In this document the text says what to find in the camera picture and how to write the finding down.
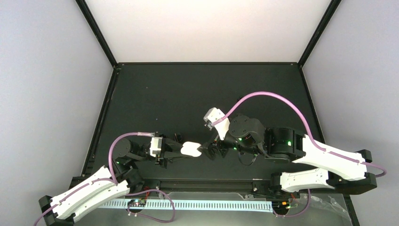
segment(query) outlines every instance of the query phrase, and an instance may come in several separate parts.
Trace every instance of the white backdrop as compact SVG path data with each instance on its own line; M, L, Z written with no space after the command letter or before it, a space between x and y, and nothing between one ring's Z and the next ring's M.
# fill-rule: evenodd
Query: white backdrop
M330 0L86 0L118 62L297 62Z

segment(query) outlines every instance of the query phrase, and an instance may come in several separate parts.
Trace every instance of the black table surface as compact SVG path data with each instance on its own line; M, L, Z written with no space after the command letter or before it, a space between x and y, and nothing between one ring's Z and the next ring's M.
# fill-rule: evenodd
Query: black table surface
M320 140L306 87L296 63L287 64L125 64L112 94L96 150L94 171L108 164L107 156L116 137L127 132L155 132L184 141L203 143L213 132L204 126L203 116L212 107L227 113L237 99L255 91L280 94L294 103L306 117L313 136ZM272 97L245 101L233 113L259 119L265 127L289 127L305 131L296 113ZM147 137L130 137L142 144ZM250 162L252 156L243 156ZM211 161L202 155L168 164L137 163L144 178L168 179L269 179L273 172L312 169L303 164L274 164L258 158L252 166L242 165L234 152Z

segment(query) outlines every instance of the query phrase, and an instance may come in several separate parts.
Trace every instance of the black wire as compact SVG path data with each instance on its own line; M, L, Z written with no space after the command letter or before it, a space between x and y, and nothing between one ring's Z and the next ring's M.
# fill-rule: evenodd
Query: black wire
M256 160L257 157L258 157L258 156L257 156L256 154L254 154L254 158L251 160L251 163L248 165L248 164L245 164L245 163L242 162L241 153L238 152L238 160L239 160L239 162L241 162L241 164L243 164L244 166L250 166L250 165L254 164L254 162L255 162L255 160Z

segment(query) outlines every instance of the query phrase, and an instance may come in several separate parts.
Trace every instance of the black frame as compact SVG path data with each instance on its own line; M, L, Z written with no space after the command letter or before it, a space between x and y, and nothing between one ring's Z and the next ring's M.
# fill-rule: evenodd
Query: black frame
M106 92L106 95L105 95L105 98L104 98L104 101L103 101L103 106L101 108L101 111L100 111L100 114L99 114L99 117L98 117L98 120L97 120L96 128L95 128L95 131L94 131L91 143L90 143L88 154L86 156L86 160L85 160L84 167L83 167L83 170L82 170L82 175L81 175L81 177L75 177L75 178L72 179L71 187L73 187L76 184L80 183L88 175L91 174L91 171L92 171L92 168L93 168L93 164L94 164L94 159L95 159L95 156L96 156L97 144L98 144L98 141L99 141L99 138L100 138L100 134L101 134L101 131L102 131L102 127L103 127L103 124L104 124L104 120L105 120L105 117L106 117L106 114L107 114L107 111L108 111L109 103L111 101L112 94L113 94L113 91L114 91L114 88L115 88L115 84L116 84L117 79L118 79L118 75L119 75L118 71L120 70L120 67L124 65L124 63L118 63L116 61L115 57L113 56L113 54L111 52L111 49L109 48L109 46L108 46L103 34L100 31L100 28L98 27L93 15L91 14L90 9L88 8L88 5L87 5L86 1L85 0L76 0L76 2L78 4L79 8L81 9L84 17L86 18L88 24L90 25L90 27L91 27L94 35L95 35L95 37L97 38L100 46L102 47L104 53L106 54L108 60L110 61L111 65L112 65L112 67L114 69L113 69L111 80L110 80L110 83L108 85L107 92ZM314 109L314 105L313 105L313 102L312 102L312 99L311 99L311 95L310 95L310 92L309 92L309 89L308 89L308 86L307 86L307 82L306 82L306 79L305 79L305 75L304 75L304 73L302 71L302 68L303 68L304 64L306 63L306 60L309 58L309 56L310 56L311 52L313 51L314 47L316 46L317 41L321 37L321 35L322 35L323 31L325 30L326 26L328 25L328 22L330 21L330 19L332 18L333 14L336 11L336 9L338 8L340 2L341 2L341 0L331 0L331 2L329 4L328 8L326 9L321 21L319 22L319 25L317 26L316 30L314 31L314 33L313 33L308 45L306 46L306 49L304 50L301 58L299 59L299 61L297 63L298 69L299 69L301 77L302 77L303 84L306 87L307 97L308 97L309 103L311 104L313 117L314 117L314 119L316 121L316 124L317 124L317 129L318 129L318 132L319 132L320 137L321 137L321 142L323 142L323 143L325 143L324 136L323 136L323 133L322 133L322 130L321 130L321 126L320 126L319 120L318 120L317 115L316 115L316 111ZM213 184L212 186L214 186L214 188L216 190L221 191L219 189L220 185ZM248 191L250 188L251 187L249 187L248 184L245 184L245 185L238 184L237 185L237 189L238 189L237 191L244 192L244 191ZM314 192L323 193L323 190L314 190ZM352 224L354 226L359 226L360 224L359 224L358 218L356 216L356 212L355 212L355 209L353 207L353 204L352 204L350 196L349 195L344 195L344 200L345 200L345 204L347 206L348 212L350 214L350 217L351 217L351 220L352 220Z

